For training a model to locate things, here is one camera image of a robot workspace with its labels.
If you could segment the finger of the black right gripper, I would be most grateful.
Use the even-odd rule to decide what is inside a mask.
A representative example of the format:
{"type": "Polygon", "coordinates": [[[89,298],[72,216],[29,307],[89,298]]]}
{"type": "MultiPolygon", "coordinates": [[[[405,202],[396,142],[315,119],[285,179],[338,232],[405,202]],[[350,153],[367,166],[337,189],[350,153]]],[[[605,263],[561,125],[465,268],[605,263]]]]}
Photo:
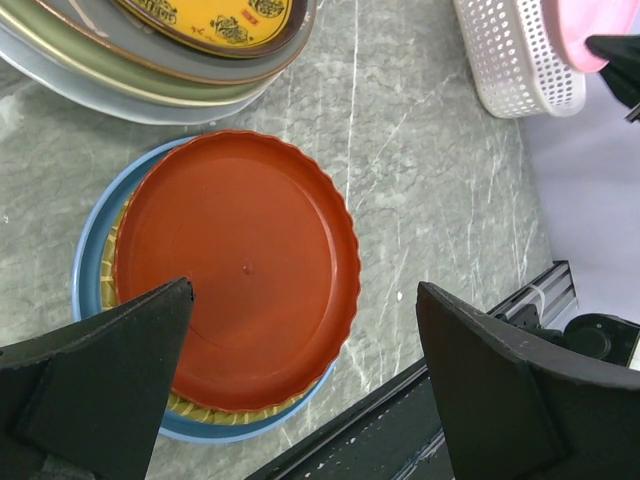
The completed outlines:
{"type": "Polygon", "coordinates": [[[607,60],[599,71],[617,101],[629,112],[625,120],[639,121],[639,36],[638,35],[592,35],[586,39],[589,51],[607,60]]]}

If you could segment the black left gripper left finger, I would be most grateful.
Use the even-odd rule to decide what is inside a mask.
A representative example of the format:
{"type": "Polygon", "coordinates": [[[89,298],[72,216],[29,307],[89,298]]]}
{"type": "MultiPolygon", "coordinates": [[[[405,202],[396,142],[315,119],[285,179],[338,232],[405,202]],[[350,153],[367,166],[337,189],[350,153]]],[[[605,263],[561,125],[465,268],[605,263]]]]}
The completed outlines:
{"type": "Polygon", "coordinates": [[[145,477],[194,306],[187,278],[1,349],[1,476],[57,457],[98,479],[145,477]]]}

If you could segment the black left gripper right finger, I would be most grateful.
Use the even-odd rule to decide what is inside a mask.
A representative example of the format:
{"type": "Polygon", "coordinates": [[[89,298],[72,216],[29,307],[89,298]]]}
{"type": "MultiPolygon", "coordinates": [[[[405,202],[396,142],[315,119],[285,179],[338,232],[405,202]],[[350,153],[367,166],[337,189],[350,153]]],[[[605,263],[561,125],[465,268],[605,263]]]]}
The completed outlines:
{"type": "Polygon", "coordinates": [[[416,315],[458,479],[636,479],[639,374],[485,314],[439,286],[416,315]]]}

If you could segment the pink plastic plate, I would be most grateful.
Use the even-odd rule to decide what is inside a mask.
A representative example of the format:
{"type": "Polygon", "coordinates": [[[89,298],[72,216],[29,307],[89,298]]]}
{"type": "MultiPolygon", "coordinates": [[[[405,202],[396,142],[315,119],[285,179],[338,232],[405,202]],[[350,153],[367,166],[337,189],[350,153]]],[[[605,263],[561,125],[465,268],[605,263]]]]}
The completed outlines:
{"type": "Polygon", "coordinates": [[[608,61],[591,53],[587,39],[629,33],[639,12],[639,1],[547,0],[541,2],[541,9],[555,53],[574,70],[595,73],[608,61]]]}

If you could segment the red-brown scalloped plate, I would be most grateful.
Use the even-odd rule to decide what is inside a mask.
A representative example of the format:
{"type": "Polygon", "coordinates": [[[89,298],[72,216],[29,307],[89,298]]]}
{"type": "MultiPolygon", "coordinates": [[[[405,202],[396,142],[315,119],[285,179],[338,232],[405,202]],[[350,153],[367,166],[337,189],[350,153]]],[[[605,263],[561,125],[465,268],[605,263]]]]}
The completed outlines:
{"type": "Polygon", "coordinates": [[[144,177],[117,231],[127,302],[171,279],[195,302],[172,389],[199,406],[260,411],[304,393],[357,312],[354,222],[299,148],[251,131],[195,137],[144,177]]]}

